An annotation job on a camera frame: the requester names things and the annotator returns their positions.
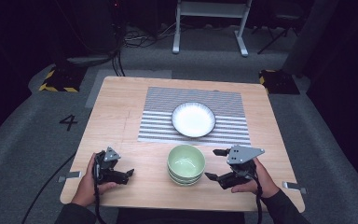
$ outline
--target black sleeve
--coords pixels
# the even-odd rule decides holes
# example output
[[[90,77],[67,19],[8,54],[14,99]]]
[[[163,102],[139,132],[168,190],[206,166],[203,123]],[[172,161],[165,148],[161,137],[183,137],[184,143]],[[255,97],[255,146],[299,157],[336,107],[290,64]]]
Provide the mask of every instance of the black sleeve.
[[[261,201],[266,205],[275,224],[309,223],[281,189],[270,198],[261,198]]]
[[[68,203],[63,206],[55,224],[94,224],[95,221],[96,217],[89,209],[75,203]]]

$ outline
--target blue and white striped cloth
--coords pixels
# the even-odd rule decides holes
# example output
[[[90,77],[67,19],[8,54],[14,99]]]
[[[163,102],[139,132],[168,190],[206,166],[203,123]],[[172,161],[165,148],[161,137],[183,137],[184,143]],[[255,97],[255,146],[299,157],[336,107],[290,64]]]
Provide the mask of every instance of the blue and white striped cloth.
[[[191,138],[175,130],[172,112],[187,102],[206,105],[213,111],[216,123],[210,133]],[[150,87],[147,91],[138,141],[217,147],[251,146],[239,93],[160,87]]]

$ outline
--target metal stand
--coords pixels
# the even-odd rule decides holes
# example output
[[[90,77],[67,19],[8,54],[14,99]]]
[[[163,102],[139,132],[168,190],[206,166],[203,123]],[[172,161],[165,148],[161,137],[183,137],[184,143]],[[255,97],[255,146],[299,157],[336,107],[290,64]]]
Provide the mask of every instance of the metal stand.
[[[247,0],[246,4],[223,4],[205,2],[186,2],[178,0],[176,8],[176,31],[173,39],[172,53],[179,53],[180,45],[180,17],[181,16],[204,16],[204,17],[225,17],[242,18],[240,30],[234,31],[241,55],[248,56],[248,50],[243,42],[242,34],[248,19],[252,0]]]

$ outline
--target stacked bowls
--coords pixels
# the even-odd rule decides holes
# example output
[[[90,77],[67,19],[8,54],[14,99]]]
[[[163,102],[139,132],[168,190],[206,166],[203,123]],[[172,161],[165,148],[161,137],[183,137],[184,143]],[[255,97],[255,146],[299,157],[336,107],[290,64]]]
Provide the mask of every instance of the stacked bowls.
[[[174,147],[168,155],[167,163],[170,178],[181,186],[195,184],[205,169],[204,155],[190,145]]]

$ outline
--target human hand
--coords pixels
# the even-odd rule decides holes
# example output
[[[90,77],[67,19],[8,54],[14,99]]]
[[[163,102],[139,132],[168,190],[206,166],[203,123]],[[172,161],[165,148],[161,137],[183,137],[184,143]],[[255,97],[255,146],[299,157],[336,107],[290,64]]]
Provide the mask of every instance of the human hand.
[[[261,195],[261,197],[272,197],[279,191],[278,186],[276,186],[274,181],[272,181],[269,172],[267,172],[266,168],[263,166],[263,164],[261,164],[258,158],[254,158],[254,162],[256,165],[255,170],[257,172],[257,178],[263,190],[263,194]],[[232,187],[231,192],[252,192],[253,194],[257,194],[257,184],[254,180],[251,180],[246,184],[236,185]]]
[[[76,194],[72,199],[71,203],[76,203],[78,205],[87,207],[90,204],[94,203],[95,196],[94,196],[94,178],[92,175],[92,167],[94,165],[95,153],[92,154],[91,159],[89,160],[89,165],[87,166],[86,174],[81,178],[79,186],[77,187]],[[98,186],[100,194],[104,194],[109,189],[114,188],[117,186],[115,182],[103,183]]]

